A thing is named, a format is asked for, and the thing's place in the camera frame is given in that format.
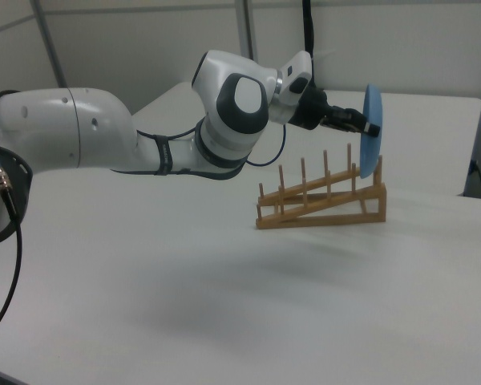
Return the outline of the black Franka gripper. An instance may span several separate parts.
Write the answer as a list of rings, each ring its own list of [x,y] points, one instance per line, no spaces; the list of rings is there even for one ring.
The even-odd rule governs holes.
[[[371,138],[379,137],[381,127],[372,124],[359,111],[353,108],[331,106],[327,94],[320,88],[308,86],[298,101],[297,108],[289,123],[307,130],[318,125],[346,132],[356,132]]]

